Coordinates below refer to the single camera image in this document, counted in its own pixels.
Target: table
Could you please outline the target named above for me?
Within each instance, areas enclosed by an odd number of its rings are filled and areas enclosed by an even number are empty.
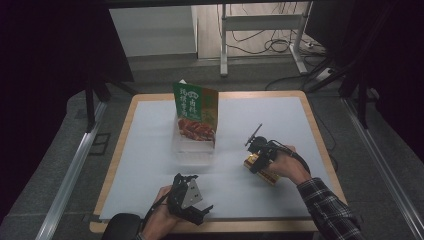
[[[325,170],[330,178],[334,193],[343,201],[346,199],[338,182],[331,160],[328,156],[324,142],[315,122],[312,110],[308,104],[305,94],[301,91],[275,91],[275,92],[221,92],[220,99],[231,98],[274,98],[274,97],[297,97],[301,101],[303,110],[310,125],[313,137],[316,141],[319,154],[322,157]],[[129,107],[127,117],[122,128],[118,144],[116,146],[101,194],[99,196],[94,214],[100,215],[105,204],[106,197],[110,191],[115,173],[117,171],[125,141],[130,131],[139,101],[161,101],[173,100],[173,94],[141,94],[136,95]],[[105,230],[107,223],[91,222],[90,230],[101,233]],[[219,232],[315,232],[317,231],[312,220],[254,220],[254,221],[209,221],[199,227],[193,228],[189,222],[181,222],[173,230],[174,233],[219,233]]]

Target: person's hand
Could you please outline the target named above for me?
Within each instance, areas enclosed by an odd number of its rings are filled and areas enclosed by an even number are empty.
[[[296,151],[293,146],[287,147],[292,151]],[[305,170],[298,160],[290,157],[287,153],[282,151],[278,151],[277,158],[274,162],[268,165],[266,170],[281,177],[287,177],[296,185],[311,179],[311,175]]]
[[[155,203],[171,190],[171,186],[162,187],[156,196]],[[141,233],[146,240],[158,240],[165,237],[177,224],[180,218],[172,215],[168,211],[166,199],[159,205],[150,216]]]

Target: gray floor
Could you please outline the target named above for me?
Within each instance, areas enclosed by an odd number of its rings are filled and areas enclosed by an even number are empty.
[[[140,61],[131,59],[136,81],[128,85],[141,93],[170,92],[171,83],[180,79],[219,91],[262,91],[273,80],[298,76],[297,68],[289,56],[231,59],[229,76],[226,78],[220,77],[217,60],[199,61],[188,58]],[[281,79],[268,86],[268,90],[300,89],[304,81],[305,78]],[[339,84],[340,82],[335,82],[314,94],[308,94],[308,99],[325,145],[334,160],[347,201],[362,219],[362,230],[367,239],[415,239],[337,95]],[[108,144],[91,148],[91,154],[85,161],[53,239],[101,238],[101,235],[89,231],[88,224],[95,220],[92,212],[131,101],[128,93],[110,84],[108,87],[112,99],[108,102],[97,141],[102,142],[102,139],[109,136]],[[422,162],[385,123],[372,103],[368,104],[367,110],[369,131],[405,193],[423,216]],[[10,214],[4,219],[0,227],[1,240],[35,239],[85,127],[85,98],[80,93],[69,100],[67,116],[55,140]],[[178,237],[287,239],[283,234],[171,236],[173,239]],[[305,235],[289,237],[304,239]]]

